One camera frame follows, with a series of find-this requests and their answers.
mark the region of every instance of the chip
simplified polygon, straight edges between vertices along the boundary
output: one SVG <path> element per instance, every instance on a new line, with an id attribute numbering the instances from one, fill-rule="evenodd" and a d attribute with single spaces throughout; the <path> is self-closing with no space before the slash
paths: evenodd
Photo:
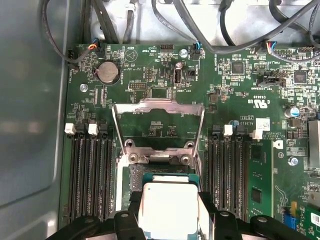
<path id="1" fill-rule="evenodd" d="M 251 158 L 252 159 L 261 159 L 261 146 L 260 145 L 251 145 Z"/>
<path id="2" fill-rule="evenodd" d="M 231 63 L 232 74 L 245 74 L 245 64 L 242 61 Z"/>
<path id="3" fill-rule="evenodd" d="M 260 204 L 262 200 L 262 192 L 259 189 L 252 188 L 251 189 L 251 200 L 255 201 L 256 203 Z"/>
<path id="4" fill-rule="evenodd" d="M 293 76 L 294 76 L 294 83 L 295 84 L 306 84 L 307 83 L 307 72 L 306 71 L 295 71 Z"/>

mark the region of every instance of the white label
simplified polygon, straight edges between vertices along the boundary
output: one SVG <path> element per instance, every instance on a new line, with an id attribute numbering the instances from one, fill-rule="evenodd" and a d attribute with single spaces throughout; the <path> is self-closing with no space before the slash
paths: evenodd
<path id="1" fill-rule="evenodd" d="M 256 118 L 255 119 L 255 129 L 270 131 L 270 118 Z"/>
<path id="2" fill-rule="evenodd" d="M 320 216 L 311 213 L 311 222 L 315 225 L 317 225 L 318 227 L 320 227 Z"/>

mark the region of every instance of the barcode label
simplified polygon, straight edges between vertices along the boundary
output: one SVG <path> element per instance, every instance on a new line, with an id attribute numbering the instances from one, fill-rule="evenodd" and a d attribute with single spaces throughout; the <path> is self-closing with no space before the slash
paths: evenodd
<path id="1" fill-rule="evenodd" d="M 311 213 L 311 222 L 315 225 L 317 225 L 318 227 L 320 227 L 320 216 Z"/>

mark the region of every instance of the mounting screw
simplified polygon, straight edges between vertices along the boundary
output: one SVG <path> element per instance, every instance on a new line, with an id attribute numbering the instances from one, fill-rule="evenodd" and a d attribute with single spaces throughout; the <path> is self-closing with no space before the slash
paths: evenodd
<path id="1" fill-rule="evenodd" d="M 266 223 L 266 222 L 268 222 L 268 220 L 267 220 L 265 217 L 263 217 L 263 216 L 259 216 L 259 217 L 258 217 L 258 221 L 261 222 L 261 223 Z"/>
<path id="2" fill-rule="evenodd" d="M 129 162 L 130 163 L 137 163 L 138 162 L 138 155 L 137 154 L 135 154 L 135 153 L 131 153 L 130 155 L 129 155 L 129 157 L 128 157 L 128 159 L 129 159 Z"/>
<path id="3" fill-rule="evenodd" d="M 289 164 L 290 166 L 296 166 L 298 163 L 299 163 L 298 158 L 296 158 L 296 157 L 294 157 L 294 156 L 291 156 L 291 157 L 288 159 L 288 164 Z"/>
<path id="4" fill-rule="evenodd" d="M 229 217 L 229 213 L 226 212 L 226 211 L 220 212 L 220 215 L 221 215 L 222 217 Z"/>
<path id="5" fill-rule="evenodd" d="M 181 49 L 179 52 L 180 57 L 187 58 L 188 57 L 188 50 L 187 49 Z"/>
<path id="6" fill-rule="evenodd" d="M 189 165 L 190 164 L 190 157 L 188 155 L 183 155 L 181 157 L 181 163 L 183 165 Z"/>
<path id="7" fill-rule="evenodd" d="M 88 89 L 89 89 L 89 87 L 88 87 L 87 84 L 82 83 L 82 84 L 80 85 L 80 91 L 81 91 L 81 92 L 85 93 L 86 91 L 88 91 Z"/>

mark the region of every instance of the capacitor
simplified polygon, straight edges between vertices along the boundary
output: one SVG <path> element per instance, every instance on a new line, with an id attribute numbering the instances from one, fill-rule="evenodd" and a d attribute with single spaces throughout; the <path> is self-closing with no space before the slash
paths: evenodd
<path id="1" fill-rule="evenodd" d="M 298 158 L 296 158 L 296 157 L 294 157 L 294 156 L 289 157 L 289 159 L 288 159 L 288 164 L 289 164 L 290 166 L 296 166 L 298 163 L 299 163 Z"/>
<path id="2" fill-rule="evenodd" d="M 290 108 L 284 111 L 284 115 L 287 118 L 297 118 L 300 115 L 300 110 L 296 106 L 291 106 Z"/>
<path id="3" fill-rule="evenodd" d="M 113 85 L 120 79 L 120 70 L 112 61 L 101 63 L 94 71 L 97 78 L 105 85 Z"/>

